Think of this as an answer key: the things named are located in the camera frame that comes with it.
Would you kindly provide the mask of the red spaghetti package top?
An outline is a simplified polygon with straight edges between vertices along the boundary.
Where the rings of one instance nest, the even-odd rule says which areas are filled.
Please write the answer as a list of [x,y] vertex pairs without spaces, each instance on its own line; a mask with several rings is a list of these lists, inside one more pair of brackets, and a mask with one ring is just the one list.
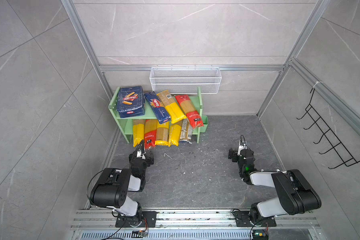
[[188,95],[175,96],[193,129],[203,126],[203,120]]

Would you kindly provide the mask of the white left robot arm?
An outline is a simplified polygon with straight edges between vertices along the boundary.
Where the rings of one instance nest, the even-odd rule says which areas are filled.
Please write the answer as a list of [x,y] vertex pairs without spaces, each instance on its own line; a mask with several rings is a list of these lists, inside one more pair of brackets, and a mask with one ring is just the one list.
[[154,154],[146,153],[139,147],[129,155],[127,169],[105,168],[98,173],[99,178],[87,198],[91,205],[108,208],[126,217],[128,221],[143,220],[140,203],[132,200],[129,192],[142,192],[146,184],[146,170],[154,164]]

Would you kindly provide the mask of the blue Barilla spaghetti package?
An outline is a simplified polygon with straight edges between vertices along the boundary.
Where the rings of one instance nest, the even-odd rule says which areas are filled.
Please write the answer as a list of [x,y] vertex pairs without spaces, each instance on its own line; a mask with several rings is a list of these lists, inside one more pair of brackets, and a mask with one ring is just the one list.
[[171,120],[171,116],[165,109],[164,104],[160,101],[155,92],[145,93],[145,99],[150,104],[154,115],[156,116],[159,124],[167,123]]

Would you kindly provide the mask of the yellow Pastatime spaghetti package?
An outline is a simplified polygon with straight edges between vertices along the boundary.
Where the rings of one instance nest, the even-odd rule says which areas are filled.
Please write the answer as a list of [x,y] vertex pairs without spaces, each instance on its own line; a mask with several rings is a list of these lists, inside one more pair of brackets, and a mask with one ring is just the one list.
[[157,130],[156,130],[156,146],[168,146],[169,145],[169,122],[160,124],[157,121]]

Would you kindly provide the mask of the blue Barilla pasta box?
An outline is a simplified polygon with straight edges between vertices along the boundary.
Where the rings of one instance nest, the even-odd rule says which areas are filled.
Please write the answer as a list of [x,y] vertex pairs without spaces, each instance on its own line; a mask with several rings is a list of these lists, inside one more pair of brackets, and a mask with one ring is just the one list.
[[120,118],[137,117],[145,114],[145,99],[142,86],[120,88],[117,112]]

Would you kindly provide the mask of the clear grey spaghetti package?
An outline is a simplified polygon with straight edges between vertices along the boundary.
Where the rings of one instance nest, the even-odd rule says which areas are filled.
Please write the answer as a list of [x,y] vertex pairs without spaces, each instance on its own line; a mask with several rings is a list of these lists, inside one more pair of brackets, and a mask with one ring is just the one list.
[[182,128],[179,142],[191,143],[192,141],[193,128],[189,121],[184,119],[182,121]]

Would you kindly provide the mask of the red spaghetti package floor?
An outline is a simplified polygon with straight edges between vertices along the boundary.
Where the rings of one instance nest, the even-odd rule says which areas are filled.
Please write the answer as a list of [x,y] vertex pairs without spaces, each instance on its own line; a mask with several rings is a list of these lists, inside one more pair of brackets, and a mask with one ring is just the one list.
[[150,119],[145,122],[144,146],[145,150],[154,148],[157,135],[158,120]]

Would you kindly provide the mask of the yellow brown spaghetti package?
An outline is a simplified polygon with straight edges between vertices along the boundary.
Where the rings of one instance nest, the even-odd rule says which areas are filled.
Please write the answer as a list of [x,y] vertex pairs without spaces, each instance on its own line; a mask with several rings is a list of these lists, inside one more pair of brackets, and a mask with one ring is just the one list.
[[163,103],[165,109],[171,117],[171,124],[175,124],[179,121],[186,119],[186,115],[183,113],[179,105],[175,102],[175,98],[172,97],[168,90],[157,94],[160,101]]

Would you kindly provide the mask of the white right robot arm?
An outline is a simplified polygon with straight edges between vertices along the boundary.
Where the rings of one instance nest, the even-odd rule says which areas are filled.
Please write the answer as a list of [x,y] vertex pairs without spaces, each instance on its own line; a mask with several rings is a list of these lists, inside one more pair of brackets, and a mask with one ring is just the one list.
[[228,159],[238,164],[239,175],[247,185],[276,190],[275,198],[251,205],[248,219],[254,226],[276,216],[304,214],[322,206],[319,195],[299,170],[257,170],[254,152],[245,144],[240,144],[237,150],[229,149]]

